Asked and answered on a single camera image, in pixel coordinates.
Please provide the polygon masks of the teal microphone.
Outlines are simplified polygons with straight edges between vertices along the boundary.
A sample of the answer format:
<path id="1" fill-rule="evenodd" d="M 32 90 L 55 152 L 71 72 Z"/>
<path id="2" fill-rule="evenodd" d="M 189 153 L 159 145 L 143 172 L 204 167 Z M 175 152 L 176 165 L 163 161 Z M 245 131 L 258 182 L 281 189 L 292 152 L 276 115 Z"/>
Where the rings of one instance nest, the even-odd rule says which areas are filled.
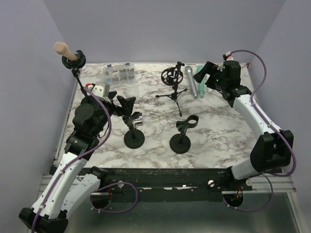
<path id="1" fill-rule="evenodd" d="M 197 67 L 197 73 L 199 73 L 203 69 L 203 67 L 204 67 L 203 65 L 199 65 Z M 205 79 L 206 79 L 206 75 L 204 76 L 202 81 L 198 84 L 198 90 L 199 90 L 200 98 L 204 97 L 204 93 L 205 93 Z"/>

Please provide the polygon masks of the grey metal microphone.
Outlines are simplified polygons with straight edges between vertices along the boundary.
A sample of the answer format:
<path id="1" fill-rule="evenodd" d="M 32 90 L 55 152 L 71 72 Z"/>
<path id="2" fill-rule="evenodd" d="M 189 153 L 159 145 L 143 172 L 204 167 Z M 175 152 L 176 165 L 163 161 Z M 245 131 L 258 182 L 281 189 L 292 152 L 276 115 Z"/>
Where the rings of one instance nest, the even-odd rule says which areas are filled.
<path id="1" fill-rule="evenodd" d="M 190 83 L 190 87 L 191 87 L 191 90 L 192 90 L 193 97 L 195 99 L 197 99 L 198 98 L 198 92 L 197 92 L 195 80 L 193 78 L 193 71 L 192 71 L 191 66 L 185 66 L 185 73 L 186 73 L 186 75 L 187 75 L 187 77 L 189 79 L 189 83 Z"/>

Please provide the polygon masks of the black tripod shock mount stand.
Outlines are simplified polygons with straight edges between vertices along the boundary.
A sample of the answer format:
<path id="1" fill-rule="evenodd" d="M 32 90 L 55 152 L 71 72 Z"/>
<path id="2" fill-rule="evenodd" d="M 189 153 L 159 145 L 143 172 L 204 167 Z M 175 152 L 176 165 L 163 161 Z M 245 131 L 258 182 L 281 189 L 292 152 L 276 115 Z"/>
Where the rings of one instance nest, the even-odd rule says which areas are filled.
<path id="1" fill-rule="evenodd" d="M 163 70 L 161 73 L 161 80 L 165 85 L 170 86 L 173 89 L 173 92 L 167 95 L 155 95 L 156 98 L 168 97 L 171 100 L 173 100 L 178 107 L 180 116 L 182 116 L 182 113 L 181 113 L 177 98 L 179 97 L 181 93 L 187 91 L 187 89 L 185 88 L 184 90 L 178 92 L 178 86 L 183 81 L 183 77 L 184 77 L 183 72 L 181 71 L 181 67 L 184 67 L 184 66 L 185 66 L 184 63 L 178 61 L 175 67 L 169 67 Z"/>

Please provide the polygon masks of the black white-mic stand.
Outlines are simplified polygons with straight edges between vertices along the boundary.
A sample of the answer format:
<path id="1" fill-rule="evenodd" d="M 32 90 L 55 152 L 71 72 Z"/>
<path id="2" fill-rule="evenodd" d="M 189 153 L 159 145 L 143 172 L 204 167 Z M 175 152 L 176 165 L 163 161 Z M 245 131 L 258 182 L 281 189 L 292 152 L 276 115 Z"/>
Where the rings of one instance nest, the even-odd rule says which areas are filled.
<path id="1" fill-rule="evenodd" d="M 134 121 L 139 119 L 140 112 L 134 112 L 131 116 L 123 116 L 122 119 L 129 131 L 124 136 L 124 143 L 130 149 L 138 149 L 145 142 L 145 137 L 142 131 L 135 128 Z"/>

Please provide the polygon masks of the black mic stand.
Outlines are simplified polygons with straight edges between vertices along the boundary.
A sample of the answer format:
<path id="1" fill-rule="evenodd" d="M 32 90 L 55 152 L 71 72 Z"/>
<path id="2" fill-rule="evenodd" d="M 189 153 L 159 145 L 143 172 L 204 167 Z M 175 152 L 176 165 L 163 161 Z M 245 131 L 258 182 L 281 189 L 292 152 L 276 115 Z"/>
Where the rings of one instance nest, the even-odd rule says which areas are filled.
<path id="1" fill-rule="evenodd" d="M 179 134 L 175 134 L 171 137 L 169 145 L 172 151 L 177 154 L 183 154 L 189 151 L 191 146 L 190 139 L 186 136 L 188 129 L 195 128 L 198 124 L 199 117 L 197 115 L 191 115 L 184 121 L 177 121 L 176 128 Z"/>

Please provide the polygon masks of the beige microphone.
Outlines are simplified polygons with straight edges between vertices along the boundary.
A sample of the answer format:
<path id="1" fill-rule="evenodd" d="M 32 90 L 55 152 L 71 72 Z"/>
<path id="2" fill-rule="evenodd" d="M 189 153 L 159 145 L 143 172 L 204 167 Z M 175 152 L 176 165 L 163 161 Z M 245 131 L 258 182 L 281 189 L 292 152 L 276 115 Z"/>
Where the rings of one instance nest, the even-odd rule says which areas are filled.
<path id="1" fill-rule="evenodd" d="M 54 50 L 57 54 L 64 56 L 70 61 L 78 60 L 78 57 L 69 49 L 66 43 L 56 42 L 54 44 Z"/>

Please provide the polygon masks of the white microphone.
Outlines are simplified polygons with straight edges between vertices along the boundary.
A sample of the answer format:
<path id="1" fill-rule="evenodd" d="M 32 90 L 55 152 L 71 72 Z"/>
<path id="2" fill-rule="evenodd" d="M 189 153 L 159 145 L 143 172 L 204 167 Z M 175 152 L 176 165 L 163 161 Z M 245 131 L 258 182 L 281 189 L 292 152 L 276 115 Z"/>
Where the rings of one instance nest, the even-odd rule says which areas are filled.
<path id="1" fill-rule="evenodd" d="M 206 82 L 205 82 L 205 85 L 206 85 L 206 88 L 205 88 L 205 90 L 206 90 L 206 92 L 208 92 L 208 90 L 209 90 L 209 82 L 208 82 L 208 80 L 209 80 L 209 78 L 207 78 L 206 79 Z"/>

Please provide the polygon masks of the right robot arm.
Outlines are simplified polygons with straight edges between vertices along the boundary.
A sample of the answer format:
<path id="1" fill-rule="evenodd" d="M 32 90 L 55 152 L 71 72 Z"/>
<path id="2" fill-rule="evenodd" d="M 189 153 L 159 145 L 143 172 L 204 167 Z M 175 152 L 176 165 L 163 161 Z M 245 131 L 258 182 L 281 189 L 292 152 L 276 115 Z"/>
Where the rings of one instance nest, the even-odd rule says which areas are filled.
<path id="1" fill-rule="evenodd" d="M 224 186 L 235 190 L 241 180 L 260 174 L 261 172 L 288 166 L 294 135 L 289 130 L 282 130 L 274 124 L 265 113 L 258 113 L 260 107 L 251 99 L 252 92 L 241 85 L 241 66 L 237 61 L 225 61 L 220 67 L 206 62 L 203 68 L 194 75 L 200 83 L 208 75 L 206 86 L 220 92 L 246 121 L 257 138 L 254 148 L 247 160 L 229 168 L 229 175 L 224 177 Z"/>

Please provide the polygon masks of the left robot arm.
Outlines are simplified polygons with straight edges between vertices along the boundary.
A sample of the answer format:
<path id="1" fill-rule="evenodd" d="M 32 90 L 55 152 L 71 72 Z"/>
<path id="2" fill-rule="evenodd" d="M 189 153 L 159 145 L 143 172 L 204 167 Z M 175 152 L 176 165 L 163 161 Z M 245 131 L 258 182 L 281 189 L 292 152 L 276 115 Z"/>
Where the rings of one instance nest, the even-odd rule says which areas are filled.
<path id="1" fill-rule="evenodd" d="M 99 141 L 98 135 L 105 125 L 111 133 L 111 116 L 130 116 L 135 101 L 135 97 L 125 99 L 115 91 L 109 92 L 107 100 L 93 93 L 81 100 L 72 120 L 74 131 L 66 140 L 56 172 L 37 201 L 19 213 L 21 221 L 33 233 L 63 233 L 70 216 L 84 200 L 93 191 L 107 188 L 108 180 L 99 168 L 91 169 L 81 183 L 71 186 L 93 152 L 107 141 L 106 138 Z"/>

